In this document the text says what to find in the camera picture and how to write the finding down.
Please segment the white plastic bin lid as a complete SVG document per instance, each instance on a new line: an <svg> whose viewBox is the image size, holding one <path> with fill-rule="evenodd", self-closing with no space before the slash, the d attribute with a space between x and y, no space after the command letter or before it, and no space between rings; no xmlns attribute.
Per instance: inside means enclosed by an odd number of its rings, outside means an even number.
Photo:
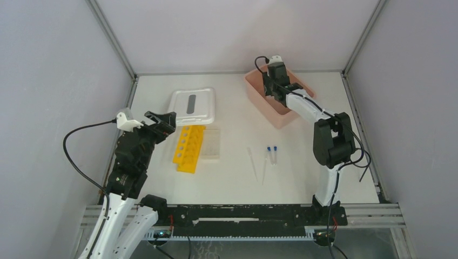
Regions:
<svg viewBox="0 0 458 259"><path fill-rule="evenodd" d="M177 126L211 124L215 120L215 91L210 87L176 90L167 111L176 113Z"/></svg>

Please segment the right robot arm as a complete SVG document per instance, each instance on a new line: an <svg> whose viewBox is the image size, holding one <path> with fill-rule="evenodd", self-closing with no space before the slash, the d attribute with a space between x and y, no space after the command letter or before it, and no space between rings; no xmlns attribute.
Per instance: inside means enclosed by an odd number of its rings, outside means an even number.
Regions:
<svg viewBox="0 0 458 259"><path fill-rule="evenodd" d="M345 112L333 113L319 106L300 84L290 81L282 61L268 62L262 80L267 96L314 124L313 154L323 173L314 194L319 205L312 209L312 217L318 224L327 224L334 216L330 206L338 202L340 171L356 151L351 119Z"/></svg>

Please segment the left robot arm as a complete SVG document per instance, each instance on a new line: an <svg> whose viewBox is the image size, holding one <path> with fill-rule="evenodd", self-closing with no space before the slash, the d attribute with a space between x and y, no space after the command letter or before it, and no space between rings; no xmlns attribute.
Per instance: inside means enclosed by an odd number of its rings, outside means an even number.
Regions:
<svg viewBox="0 0 458 259"><path fill-rule="evenodd" d="M147 195L133 220L124 226L147 179L147 169L157 144L176 130L176 113L144 116L148 125L133 118L129 108L120 110L113 123L121 130L115 149L115 163L105 188L104 202L95 228L80 258L130 258L148 230L169 218L166 199Z"/></svg>

